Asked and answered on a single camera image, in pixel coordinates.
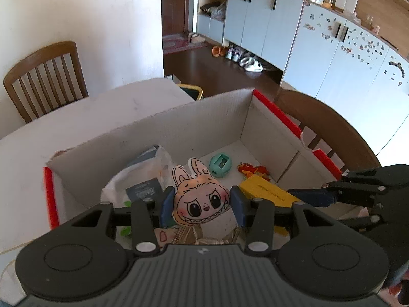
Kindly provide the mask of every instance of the dark wooden floor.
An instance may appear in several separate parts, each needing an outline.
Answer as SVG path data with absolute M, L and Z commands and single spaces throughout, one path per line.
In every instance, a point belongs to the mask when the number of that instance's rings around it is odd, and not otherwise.
M 273 99 L 279 89 L 282 72 L 251 73 L 224 57 L 215 58 L 211 46 L 163 57 L 165 75 L 175 75 L 184 84 L 200 86 L 205 97 L 255 87 Z

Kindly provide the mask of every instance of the white table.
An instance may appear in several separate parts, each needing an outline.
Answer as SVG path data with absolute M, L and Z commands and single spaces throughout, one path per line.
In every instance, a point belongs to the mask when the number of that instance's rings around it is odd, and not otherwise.
M 0 140 L 0 253 L 50 230 L 43 167 L 57 151 L 192 101 L 171 80 L 151 79 L 72 103 Z

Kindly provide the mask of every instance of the rug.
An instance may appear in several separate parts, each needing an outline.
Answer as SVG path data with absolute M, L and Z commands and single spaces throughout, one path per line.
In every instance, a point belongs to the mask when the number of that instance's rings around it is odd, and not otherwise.
M 207 46 L 206 42 L 192 44 L 187 41 L 187 34 L 175 34 L 162 37 L 163 55 L 187 51 Z

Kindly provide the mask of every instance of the wooden back panel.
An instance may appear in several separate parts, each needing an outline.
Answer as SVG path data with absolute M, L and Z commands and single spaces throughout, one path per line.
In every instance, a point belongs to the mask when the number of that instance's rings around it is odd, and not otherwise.
M 357 171 L 381 166 L 377 157 L 362 136 L 328 105 L 302 92 L 281 89 L 274 103 L 286 114 L 301 122 L 316 133 L 308 144 L 314 149 L 324 140 L 332 150 L 329 157 L 337 154 L 344 166 L 341 171 Z
M 58 42 L 32 53 L 9 71 L 3 84 L 26 123 L 88 97 L 75 42 Z

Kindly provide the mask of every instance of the gray ribbed panel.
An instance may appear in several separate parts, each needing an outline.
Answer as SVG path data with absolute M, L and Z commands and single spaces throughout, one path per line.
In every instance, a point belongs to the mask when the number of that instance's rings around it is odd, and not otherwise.
M 20 307 L 387 307 L 373 295 L 353 302 L 312 298 L 283 281 L 266 258 L 244 255 L 238 245 L 170 245 L 138 260 L 121 284 L 89 300 L 24 299 Z

